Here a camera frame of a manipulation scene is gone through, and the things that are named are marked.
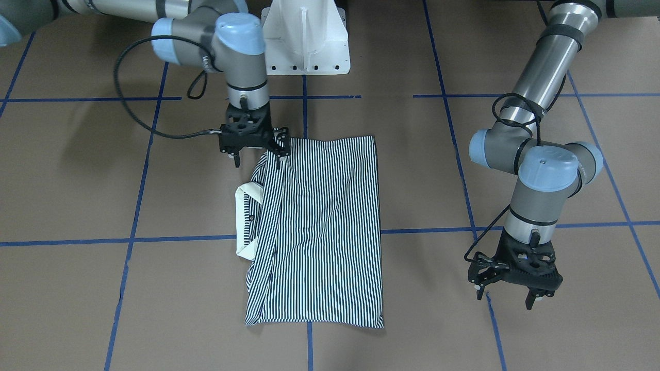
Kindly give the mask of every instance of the white mounting bracket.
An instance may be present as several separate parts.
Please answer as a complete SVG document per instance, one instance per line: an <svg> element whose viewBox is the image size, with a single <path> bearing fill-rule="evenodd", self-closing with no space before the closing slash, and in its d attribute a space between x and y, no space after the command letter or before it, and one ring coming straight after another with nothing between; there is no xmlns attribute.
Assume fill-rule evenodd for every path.
<svg viewBox="0 0 660 371"><path fill-rule="evenodd" d="M261 23L268 75L350 71L346 12L333 0L273 0Z"/></svg>

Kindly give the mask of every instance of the white plastic base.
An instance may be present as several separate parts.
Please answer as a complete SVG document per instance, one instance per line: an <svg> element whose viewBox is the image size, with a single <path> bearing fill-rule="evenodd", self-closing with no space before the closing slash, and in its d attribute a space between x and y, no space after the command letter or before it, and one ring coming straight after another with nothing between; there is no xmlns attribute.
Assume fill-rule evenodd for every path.
<svg viewBox="0 0 660 371"><path fill-rule="evenodd" d="M273 0L261 12L268 74L348 73L345 15L333 0Z"/></svg>

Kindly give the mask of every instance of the light blue joint cap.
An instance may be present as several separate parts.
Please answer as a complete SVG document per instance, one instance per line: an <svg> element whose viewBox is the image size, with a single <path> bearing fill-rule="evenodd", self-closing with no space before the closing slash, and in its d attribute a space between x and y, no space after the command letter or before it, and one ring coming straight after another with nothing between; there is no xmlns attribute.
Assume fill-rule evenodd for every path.
<svg viewBox="0 0 660 371"><path fill-rule="evenodd" d="M19 42L22 38L16 27L0 15L0 47Z"/></svg>
<svg viewBox="0 0 660 371"><path fill-rule="evenodd" d="M535 191L566 189L578 177L579 161L573 152L553 146L533 147L518 169L518 178Z"/></svg>
<svg viewBox="0 0 660 371"><path fill-rule="evenodd" d="M486 134L488 129L481 129L477 131L470 140L470 159L481 166L491 168L486 161Z"/></svg>
<svg viewBox="0 0 660 371"><path fill-rule="evenodd" d="M215 21L215 34L228 48L242 54L259 55L266 51L261 21L249 13L227 13Z"/></svg>
<svg viewBox="0 0 660 371"><path fill-rule="evenodd" d="M240 13L249 13L246 0L234 0L234 4L236 4L236 7Z"/></svg>
<svg viewBox="0 0 660 371"><path fill-rule="evenodd" d="M156 23L154 23L154 26L151 28L151 36L171 36L173 22L174 18L161 18L157 20ZM174 40L151 40L151 46L154 48L154 53L156 53L158 58L164 60L165 62L181 65L179 58L176 56L176 51L174 51Z"/></svg>
<svg viewBox="0 0 660 371"><path fill-rule="evenodd" d="M598 174L600 174L601 170L603 169L603 154L601 153L601 150L599 150L595 145L592 145L591 143L575 142L575 144L581 145L589 150L589 152L591 152L591 156L593 156L593 159L596 160L596 173L593 175L593 179L589 182L591 183L594 179L596 179Z"/></svg>

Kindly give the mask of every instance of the striped fabric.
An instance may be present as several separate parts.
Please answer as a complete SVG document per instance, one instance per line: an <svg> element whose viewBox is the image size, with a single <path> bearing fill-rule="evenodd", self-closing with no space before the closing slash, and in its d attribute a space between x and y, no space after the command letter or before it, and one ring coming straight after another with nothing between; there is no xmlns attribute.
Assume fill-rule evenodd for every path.
<svg viewBox="0 0 660 371"><path fill-rule="evenodd" d="M266 152L252 176L263 185L263 206L244 202L244 242L259 236L247 272L246 325L383 327L374 138L291 138L291 155L280 170L276 164Z"/></svg>

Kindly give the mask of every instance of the striped shirt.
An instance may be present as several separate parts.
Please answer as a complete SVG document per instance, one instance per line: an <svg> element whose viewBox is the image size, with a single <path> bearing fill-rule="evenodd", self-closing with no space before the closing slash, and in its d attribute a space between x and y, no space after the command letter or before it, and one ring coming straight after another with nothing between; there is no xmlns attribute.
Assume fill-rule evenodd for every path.
<svg viewBox="0 0 660 371"><path fill-rule="evenodd" d="M277 161L266 152L252 176L263 204L244 199L243 243L259 238L247 272L246 325L383 327L374 138L291 138L280 170Z"/></svg>

